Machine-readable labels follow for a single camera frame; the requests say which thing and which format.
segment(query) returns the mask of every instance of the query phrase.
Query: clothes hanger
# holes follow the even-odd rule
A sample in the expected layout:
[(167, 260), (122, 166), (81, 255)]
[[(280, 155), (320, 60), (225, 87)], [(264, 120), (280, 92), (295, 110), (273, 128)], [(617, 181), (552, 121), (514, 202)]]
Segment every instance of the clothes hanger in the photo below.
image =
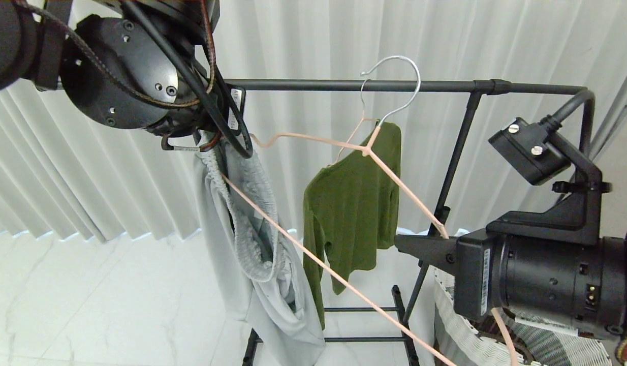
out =
[[(356, 134), (356, 132), (358, 131), (358, 128), (361, 127), (361, 125), (367, 121), (367, 120), (376, 120), (377, 122), (379, 122), (379, 119), (377, 118), (365, 118), (365, 100), (363, 99), (363, 88), (365, 87), (365, 83), (367, 83), (367, 81), (369, 81), (369, 79), (365, 79), (365, 81), (361, 84), (361, 90), (360, 90), (360, 96), (361, 96), (361, 104), (363, 106), (363, 109), (361, 111), (361, 120), (358, 121), (358, 125), (356, 125), (355, 130), (352, 132), (352, 134), (350, 135), (350, 137), (348, 138), (348, 140), (346, 141), (346, 143), (349, 143), (352, 140), (352, 137), (354, 137), (354, 135)], [(336, 160), (334, 160), (334, 163), (332, 163), (332, 165), (336, 164), (338, 162), (338, 160), (340, 160), (341, 158), (341, 153), (343, 152), (345, 148), (342, 147), (339, 151), (338, 151), (338, 155), (336, 155)]]
[[(383, 62), (385, 62), (387, 60), (392, 60), (392, 59), (404, 60), (404, 61), (410, 63), (413, 66), (413, 69), (415, 70), (418, 83), (416, 85), (416, 88), (414, 90), (413, 95), (411, 96), (411, 99), (409, 99), (409, 101), (406, 102), (406, 104), (404, 104), (403, 106), (401, 106), (401, 107), (399, 107), (397, 109), (393, 109), (392, 111), (386, 113), (385, 116), (383, 116), (383, 118), (381, 118), (381, 120), (379, 120), (379, 122), (377, 123), (377, 126), (374, 128), (374, 131), (372, 132), (372, 135), (370, 136), (370, 139), (369, 139), (368, 143), (366, 144), (366, 146), (359, 146), (359, 145), (355, 145), (355, 144), (344, 143), (344, 142), (341, 142), (341, 141), (336, 141), (336, 140), (332, 140), (332, 139), (326, 139), (326, 138), (323, 138), (323, 137), (318, 137), (318, 136), (313, 136), (313, 135), (297, 134), (297, 133), (294, 133), (294, 132), (282, 132), (282, 133), (279, 133), (279, 134), (275, 134), (275, 135), (273, 135), (273, 137), (271, 137), (271, 139), (269, 140), (268, 143), (262, 143), (254, 134), (251, 134), (250, 136), (251, 136), (251, 138), (253, 140), (255, 140), (255, 142), (258, 144), (258, 146), (260, 146), (262, 148), (268, 148), (268, 147), (272, 146), (275, 143), (275, 141), (278, 138), (280, 138), (280, 137), (298, 137), (298, 138), (302, 138), (302, 139), (309, 139), (309, 140), (313, 140), (313, 141), (320, 141), (320, 142), (327, 143), (327, 144), (334, 144), (336, 146), (341, 146), (341, 148), (351, 148), (353, 150), (361, 151), (363, 156), (369, 156), (370, 158), (372, 158), (372, 160), (374, 160), (374, 162), (376, 162), (376, 164), (404, 191), (404, 193), (406, 195), (408, 195), (408, 197), (413, 200), (413, 202), (416, 204), (416, 206), (418, 206), (420, 208), (420, 210), (422, 210), (423, 213), (425, 213), (425, 215), (431, 220), (431, 222), (434, 225), (434, 227), (437, 228), (437, 231), (441, 234), (441, 237), (447, 239), (447, 238), (449, 238), (449, 235), (447, 234), (447, 230), (444, 227), (444, 225), (433, 215), (433, 213), (431, 213), (431, 211), (425, 206), (425, 204), (423, 204), (423, 202), (415, 194), (413, 194), (413, 191), (411, 191), (404, 184), (404, 182), (401, 181), (401, 179), (399, 179), (397, 174), (393, 173), (393, 171), (390, 170), (388, 165), (386, 165), (379, 158), (379, 156), (377, 156), (374, 152), (372, 152), (372, 145), (374, 144), (374, 140), (376, 140), (377, 135), (379, 134), (379, 132), (381, 130), (381, 124), (386, 120), (386, 118), (391, 116), (393, 113), (397, 113), (398, 111), (402, 111), (403, 109), (408, 107), (411, 104), (411, 102), (413, 102), (413, 99), (415, 99), (415, 97), (417, 97), (418, 92), (420, 92), (420, 85), (421, 85), (420, 70), (418, 69), (418, 66), (416, 65), (416, 63), (413, 60), (411, 60), (410, 58), (406, 57), (406, 56), (394, 55), (394, 56), (388, 56), (386, 58), (383, 58), (376, 65), (374, 65), (374, 67), (372, 67), (372, 69), (370, 69), (367, 72), (362, 72), (361, 76), (366, 76), (366, 75), (371, 74)], [(363, 85), (361, 87), (362, 91), (363, 91), (363, 86), (365, 85), (365, 82), (367, 82), (367, 80), (364, 81), (364, 83), (363, 83)], [(223, 179), (225, 179), (225, 181), (230, 185), (230, 187), (232, 187), (242, 198), (244, 198), (244, 200), (246, 200), (246, 202), (248, 202), (258, 213), (260, 213), (264, 218), (266, 218), (266, 220), (268, 220), (269, 223), (271, 223), (271, 225), (276, 227), (279, 230), (279, 232), (281, 232), (286, 238), (288, 238), (290, 241), (292, 241), (292, 243), (295, 246), (297, 246), (298, 248), (303, 250), (304, 253), (307, 256), (309, 256), (314, 262), (316, 262), (316, 264), (318, 264), (321, 268), (325, 269), (325, 271), (327, 271), (332, 276), (334, 276), (334, 278), (336, 278), (340, 283), (342, 283), (343, 285), (348, 287), (348, 289), (350, 289), (352, 292), (354, 292), (359, 297), (361, 297), (361, 299), (363, 299), (363, 301), (365, 301), (368, 305), (370, 305), (372, 308), (374, 308), (374, 310), (376, 310), (378, 313), (380, 313), (383, 317), (387, 318), (390, 322), (392, 322), (395, 326), (397, 326), (402, 332), (406, 333), (407, 336), (411, 337), (411, 339), (413, 339), (414, 341), (419, 343), (422, 347), (424, 347), (427, 350), (429, 350), (429, 352), (434, 354), (434, 356), (436, 356), (438, 359), (442, 360), (444, 363), (446, 363), (448, 365), (455, 366), (455, 364), (453, 362), (451, 362), (450, 360), (446, 359), (445, 356), (443, 356), (441, 353), (437, 352), (433, 347), (431, 347), (430, 345), (428, 345), (427, 343), (422, 341), (420, 338), (415, 336), (411, 331), (409, 331), (408, 328), (404, 327), (401, 323), (397, 322), (397, 320), (395, 320), (394, 318), (390, 317), (390, 315), (388, 315), (388, 313), (386, 313), (381, 308), (379, 308), (376, 304), (374, 304), (368, 297), (366, 297), (364, 294), (362, 294), (359, 290), (356, 290), (355, 287), (350, 285), (346, 280), (344, 280), (340, 275), (338, 275), (338, 273), (336, 273), (331, 268), (329, 268), (327, 265), (325, 265), (325, 263), (322, 260), (318, 259), (318, 257), (316, 257), (316, 255), (314, 255), (313, 253), (309, 252), (309, 250), (307, 250), (307, 248), (305, 248), (302, 244), (300, 244), (299, 241), (297, 241), (290, 234), (288, 234), (288, 232), (286, 230), (284, 230), (281, 226), (279, 226), (278, 223), (276, 223), (274, 220), (269, 218), (269, 216), (266, 213), (264, 213), (256, 204), (251, 202), (251, 200), (248, 197), (246, 197), (241, 192), (241, 190), (239, 190), (239, 188), (237, 188), (230, 180), (228, 180), (227, 177), (223, 176)], [(508, 330), (506, 328), (506, 324), (504, 323), (504, 320), (502, 319), (501, 315), (499, 314), (499, 311), (497, 310), (497, 308), (492, 308), (492, 315), (494, 317), (495, 322), (499, 326), (499, 330), (501, 331), (501, 333), (502, 333), (502, 335), (504, 337), (504, 341), (506, 341), (506, 347), (508, 348), (508, 352), (510, 354), (510, 364), (511, 364), (511, 366), (518, 366), (518, 359), (516, 357), (517, 354), (516, 354), (515, 346), (513, 344), (512, 338), (510, 337), (510, 333), (508, 332)]]

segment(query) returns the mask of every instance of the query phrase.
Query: silver screw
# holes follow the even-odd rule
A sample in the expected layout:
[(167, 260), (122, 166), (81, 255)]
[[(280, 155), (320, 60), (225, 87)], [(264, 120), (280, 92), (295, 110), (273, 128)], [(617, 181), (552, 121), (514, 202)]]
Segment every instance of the silver screw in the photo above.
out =
[(534, 148), (530, 149), (530, 153), (532, 155), (541, 155), (544, 152), (544, 149), (541, 146), (535, 146)]

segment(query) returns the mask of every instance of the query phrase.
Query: green shirt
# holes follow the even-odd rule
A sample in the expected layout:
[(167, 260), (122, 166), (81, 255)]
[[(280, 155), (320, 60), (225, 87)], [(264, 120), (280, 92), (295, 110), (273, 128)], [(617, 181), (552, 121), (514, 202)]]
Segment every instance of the green shirt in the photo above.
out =
[[(401, 131), (383, 123), (372, 151), (399, 176)], [(304, 191), (304, 246), (345, 280), (355, 269), (369, 270), (377, 264), (377, 248), (390, 248), (395, 241), (399, 212), (399, 187), (370, 158), (353, 151), (340, 162), (325, 167)], [(304, 271), (316, 302), (323, 328), (325, 308), (320, 281), (323, 269), (304, 257)], [(332, 278), (336, 294), (344, 285)]]

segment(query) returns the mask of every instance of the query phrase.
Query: silver hanger hook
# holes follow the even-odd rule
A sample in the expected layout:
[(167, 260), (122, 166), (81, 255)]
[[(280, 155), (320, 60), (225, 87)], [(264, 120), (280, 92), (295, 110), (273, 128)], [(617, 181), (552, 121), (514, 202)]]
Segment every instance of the silver hanger hook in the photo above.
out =
[(418, 92), (420, 92), (420, 85), (422, 84), (422, 78), (420, 76), (420, 69), (418, 69), (418, 65), (416, 65), (416, 63), (413, 60), (411, 60), (410, 58), (408, 58), (406, 56), (394, 55), (394, 56), (388, 56), (386, 58), (382, 58), (376, 65), (374, 65), (372, 67), (372, 69), (370, 69), (369, 71), (362, 72), (361, 76), (366, 76), (366, 75), (372, 74), (372, 72), (374, 70), (376, 70), (377, 67), (379, 67), (379, 65), (381, 65), (384, 61), (393, 60), (395, 58), (397, 60), (406, 61), (407, 63), (411, 64), (411, 66), (413, 66), (413, 69), (415, 70), (415, 76), (418, 78), (418, 85), (415, 87), (415, 91), (413, 92), (413, 95), (411, 95), (411, 99), (409, 99), (409, 101), (406, 102), (406, 104), (404, 104), (403, 106), (386, 113), (386, 115), (383, 116), (383, 118), (381, 118), (381, 121), (379, 121), (377, 127), (380, 127), (381, 123), (383, 123), (386, 120), (386, 118), (388, 118), (388, 116), (390, 116), (391, 114), (397, 113), (397, 112), (401, 111), (402, 109), (405, 109), (406, 107), (408, 107), (413, 102), (413, 99), (415, 99), (415, 97), (417, 97)]
[(369, 81), (369, 79), (365, 79), (364, 82), (361, 84), (361, 104), (363, 104), (363, 111), (365, 111), (365, 100), (363, 99), (363, 88), (365, 87), (365, 83), (367, 83), (367, 81)]

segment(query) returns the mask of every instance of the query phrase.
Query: black horizontal bar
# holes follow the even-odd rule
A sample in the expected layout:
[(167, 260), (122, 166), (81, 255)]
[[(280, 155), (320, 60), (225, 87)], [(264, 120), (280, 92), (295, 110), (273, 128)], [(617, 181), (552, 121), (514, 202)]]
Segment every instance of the black horizontal bar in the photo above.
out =
[(369, 342), (403, 342), (405, 337), (325, 337), (325, 342), (329, 343), (369, 343)]
[[(383, 311), (397, 311), (397, 308), (381, 308)], [(325, 313), (368, 313), (376, 311), (373, 308), (325, 308)]]
[[(246, 90), (291, 90), (291, 91), (360, 91), (363, 80), (318, 80), (318, 79), (226, 79), (232, 85), (242, 86)], [(364, 91), (373, 92), (411, 92), (416, 81), (370, 80), (365, 83)], [(575, 95), (583, 86), (512, 84), (510, 93), (560, 94)], [(420, 92), (437, 93), (487, 93), (479, 90), (474, 81), (422, 81)]]

